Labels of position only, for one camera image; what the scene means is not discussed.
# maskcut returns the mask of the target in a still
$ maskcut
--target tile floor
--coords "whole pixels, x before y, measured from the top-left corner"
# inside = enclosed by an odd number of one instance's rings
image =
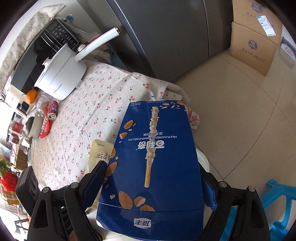
[[[200,115],[195,144],[218,181],[243,189],[252,185],[259,195],[270,179],[296,186],[296,65],[282,49],[266,77],[225,50],[174,83]],[[269,223],[282,218],[284,203],[281,198],[266,210]],[[210,214],[205,208],[205,223]],[[132,240],[112,232],[105,238]]]

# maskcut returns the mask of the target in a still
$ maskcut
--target white electric pot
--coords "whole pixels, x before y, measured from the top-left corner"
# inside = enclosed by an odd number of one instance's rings
[[[34,86],[58,100],[64,100],[82,82],[81,78],[87,66],[79,60],[119,34],[118,28],[109,30],[89,45],[79,47],[79,53],[76,56],[75,52],[65,44],[52,59],[44,61],[45,68]]]

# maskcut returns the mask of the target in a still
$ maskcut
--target chinese brand logo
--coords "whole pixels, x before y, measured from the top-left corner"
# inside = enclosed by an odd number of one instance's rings
[[[263,10],[262,10],[262,7],[258,4],[258,3],[252,3],[251,4],[251,6],[252,6],[252,9],[255,11],[255,12],[257,12],[257,13],[262,13],[263,12]]]
[[[105,152],[104,150],[97,149],[96,154],[95,154],[95,158],[100,159],[100,160],[109,161],[110,155],[107,152]]]
[[[257,43],[254,40],[251,40],[251,39],[248,41],[248,45],[249,45],[249,47],[251,49],[257,49],[258,48]]]
[[[158,149],[158,148],[165,148],[164,147],[165,142],[164,141],[147,141],[147,143],[145,141],[140,141],[138,144],[138,149]]]
[[[134,218],[133,224],[141,229],[151,228],[151,220],[147,218]]]

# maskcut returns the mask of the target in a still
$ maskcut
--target pot handle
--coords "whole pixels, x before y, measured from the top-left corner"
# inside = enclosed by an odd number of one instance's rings
[[[111,39],[119,36],[120,31],[118,28],[112,28],[108,32],[104,33],[100,37],[98,37],[96,40],[91,42],[89,45],[87,45],[83,50],[81,50],[76,56],[75,59],[77,61],[82,60],[85,56],[87,56],[91,51],[95,50],[99,46],[103,45],[104,43],[107,43]]]

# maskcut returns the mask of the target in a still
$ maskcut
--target almond illustration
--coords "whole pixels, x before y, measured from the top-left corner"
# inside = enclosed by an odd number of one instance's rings
[[[120,191],[118,194],[120,205],[123,208],[131,209],[133,207],[133,201],[125,192]]]
[[[141,211],[155,212],[155,210],[152,207],[150,207],[149,205],[144,205],[144,206],[140,207],[140,210]]]
[[[116,153],[115,147],[113,147],[110,158],[113,158],[115,156],[115,153]]]
[[[127,134],[128,134],[127,132],[122,132],[122,133],[120,133],[120,134],[119,134],[120,139],[125,138]]]
[[[107,170],[106,170],[106,173],[105,173],[105,177],[110,177],[113,174],[113,172],[115,171],[116,166],[117,166],[117,161],[115,161],[112,164],[110,164],[107,167]]]
[[[130,120],[123,126],[123,128],[127,130],[127,129],[130,129],[132,125],[133,125],[133,120]]]
[[[142,204],[144,204],[145,201],[146,201],[146,198],[144,198],[144,197],[137,197],[137,198],[134,200],[134,203],[135,203],[136,207],[139,207],[139,206],[141,206]]]

